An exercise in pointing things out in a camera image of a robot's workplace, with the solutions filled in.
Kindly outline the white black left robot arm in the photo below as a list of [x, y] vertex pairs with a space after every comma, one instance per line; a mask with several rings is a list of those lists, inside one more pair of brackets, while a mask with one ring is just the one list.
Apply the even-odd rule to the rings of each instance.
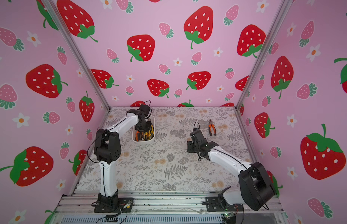
[[139, 109], [130, 109], [126, 116], [107, 129], [96, 132], [94, 154], [101, 169], [101, 189], [98, 202], [108, 206], [118, 204], [118, 188], [116, 186], [116, 161], [122, 153], [120, 137], [134, 127], [139, 132], [152, 129], [150, 116], [152, 109], [141, 105]]

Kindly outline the white plastic storage box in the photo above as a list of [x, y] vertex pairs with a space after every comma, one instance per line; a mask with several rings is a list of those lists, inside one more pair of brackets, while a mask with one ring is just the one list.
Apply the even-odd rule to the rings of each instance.
[[151, 144], [151, 143], [154, 142], [154, 139], [155, 139], [155, 117], [151, 116], [150, 119], [151, 119], [151, 124], [153, 124], [153, 126], [154, 126], [154, 137], [153, 137], [153, 139], [150, 140], [150, 141], [146, 141], [144, 139], [145, 132], [142, 132], [143, 139], [141, 141], [135, 141], [136, 130], [135, 130], [135, 126], [134, 126], [133, 129], [132, 129], [132, 140], [133, 140], [133, 142], [135, 144], [137, 144], [137, 145], [147, 145], [147, 144]]

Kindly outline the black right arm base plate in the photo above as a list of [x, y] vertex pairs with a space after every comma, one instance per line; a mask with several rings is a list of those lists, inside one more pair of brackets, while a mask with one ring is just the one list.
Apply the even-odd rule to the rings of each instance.
[[241, 212], [244, 210], [243, 204], [228, 204], [223, 197], [206, 197], [202, 205], [206, 206], [208, 212]]

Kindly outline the yellow black handled pliers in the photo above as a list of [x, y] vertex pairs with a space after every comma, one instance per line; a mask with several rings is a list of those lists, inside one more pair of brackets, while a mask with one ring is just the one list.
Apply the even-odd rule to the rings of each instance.
[[145, 132], [144, 134], [144, 139], [146, 141], [150, 141], [153, 139], [153, 137], [154, 137], [154, 126], [153, 124], [151, 124], [150, 130], [148, 132]]

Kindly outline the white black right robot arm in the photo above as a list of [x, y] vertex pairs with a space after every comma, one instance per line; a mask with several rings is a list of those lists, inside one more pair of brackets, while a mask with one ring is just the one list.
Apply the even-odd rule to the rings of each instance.
[[239, 189], [227, 187], [218, 194], [217, 199], [207, 199], [204, 204], [208, 206], [208, 210], [217, 208], [222, 211], [241, 211], [244, 204], [253, 211], [269, 209], [266, 204], [276, 195], [276, 190], [261, 163], [241, 160], [224, 151], [215, 142], [199, 146], [193, 141], [188, 141], [187, 152], [196, 153], [199, 160], [207, 159], [217, 163], [238, 179]]

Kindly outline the orange black pliers in box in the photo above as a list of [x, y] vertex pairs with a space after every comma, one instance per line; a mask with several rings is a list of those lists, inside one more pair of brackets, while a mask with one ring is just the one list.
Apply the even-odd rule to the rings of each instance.
[[136, 131], [135, 141], [141, 141], [143, 139], [142, 132]]

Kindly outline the floral patterned table mat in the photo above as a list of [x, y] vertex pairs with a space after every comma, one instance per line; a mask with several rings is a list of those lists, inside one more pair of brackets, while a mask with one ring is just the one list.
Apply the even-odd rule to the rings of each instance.
[[[208, 141], [214, 141], [225, 151], [250, 162], [243, 133], [233, 107], [155, 107], [155, 139], [148, 145], [137, 145], [132, 132], [121, 138], [122, 154], [117, 162], [116, 181], [129, 176], [216, 176], [227, 180], [231, 175], [222, 166], [198, 160], [197, 154], [186, 151], [194, 127], [199, 127]], [[209, 119], [215, 124], [217, 136], [209, 135]]]

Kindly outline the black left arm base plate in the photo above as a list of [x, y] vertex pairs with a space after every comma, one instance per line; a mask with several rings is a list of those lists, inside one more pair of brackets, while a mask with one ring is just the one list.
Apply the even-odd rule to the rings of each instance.
[[111, 202], [97, 201], [94, 213], [131, 213], [133, 201], [132, 197], [114, 198]]

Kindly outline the aluminium rail frame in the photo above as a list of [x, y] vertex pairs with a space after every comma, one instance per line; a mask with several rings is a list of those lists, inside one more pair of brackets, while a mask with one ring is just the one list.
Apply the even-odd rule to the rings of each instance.
[[[129, 176], [117, 182], [120, 198], [132, 198], [132, 215], [207, 214], [203, 202], [216, 197], [225, 187], [239, 189], [238, 179], [216, 176], [185, 176], [181, 179], [159, 176]], [[92, 202], [98, 198], [101, 178], [82, 176], [72, 196], [63, 196], [54, 211], [46, 210], [47, 224], [63, 222], [64, 215], [94, 216]]]

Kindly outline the orange handled pliers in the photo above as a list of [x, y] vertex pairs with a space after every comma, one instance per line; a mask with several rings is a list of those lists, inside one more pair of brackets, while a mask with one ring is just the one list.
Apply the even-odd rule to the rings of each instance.
[[217, 136], [215, 124], [213, 123], [212, 119], [209, 119], [209, 135]]

